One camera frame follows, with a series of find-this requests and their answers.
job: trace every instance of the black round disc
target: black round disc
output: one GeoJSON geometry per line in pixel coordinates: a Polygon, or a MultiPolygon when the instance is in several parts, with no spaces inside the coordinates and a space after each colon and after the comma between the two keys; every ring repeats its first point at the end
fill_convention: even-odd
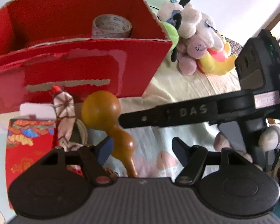
{"type": "Polygon", "coordinates": [[[83,177],[66,169],[46,167],[37,171],[28,169],[11,184],[8,191],[15,212],[33,219],[69,214],[78,209],[89,194],[89,183],[83,177]]]}
{"type": "Polygon", "coordinates": [[[278,184],[253,165],[221,168],[200,181],[198,192],[212,210],[234,217],[272,210],[280,195],[278,184]]]}

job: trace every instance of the tape residue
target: tape residue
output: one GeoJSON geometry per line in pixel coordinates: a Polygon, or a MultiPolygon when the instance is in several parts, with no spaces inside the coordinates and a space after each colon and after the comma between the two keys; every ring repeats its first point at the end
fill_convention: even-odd
{"type": "Polygon", "coordinates": [[[63,86],[63,87],[76,87],[83,85],[91,85],[91,86],[103,86],[110,84],[110,79],[84,79],[84,80],[73,80],[73,81],[57,81],[57,82],[46,82],[42,84],[36,85],[27,85],[25,87],[31,93],[35,92],[46,92],[52,88],[53,85],[63,86]]]}

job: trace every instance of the gray ribbed surface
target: gray ribbed surface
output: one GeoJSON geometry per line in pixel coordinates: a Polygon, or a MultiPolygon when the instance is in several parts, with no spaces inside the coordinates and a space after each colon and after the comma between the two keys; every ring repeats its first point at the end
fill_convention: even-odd
{"type": "Polygon", "coordinates": [[[11,224],[280,224],[273,214],[251,220],[219,216],[207,209],[190,188],[170,179],[119,178],[116,184],[97,188],[73,213],[53,220],[17,216],[11,224]]]}

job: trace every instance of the pink label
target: pink label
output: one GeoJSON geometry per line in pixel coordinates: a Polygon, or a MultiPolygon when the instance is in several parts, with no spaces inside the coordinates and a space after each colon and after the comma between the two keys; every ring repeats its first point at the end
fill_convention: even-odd
{"type": "Polygon", "coordinates": [[[256,109],[280,104],[279,91],[254,95],[254,101],[256,109]]]}

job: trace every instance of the roll of tape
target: roll of tape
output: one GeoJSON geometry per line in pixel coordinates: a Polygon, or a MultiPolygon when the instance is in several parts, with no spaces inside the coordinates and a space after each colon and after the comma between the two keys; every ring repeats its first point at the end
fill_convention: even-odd
{"type": "Polygon", "coordinates": [[[124,17],[103,14],[92,23],[92,38],[129,38],[132,24],[124,17]]]}

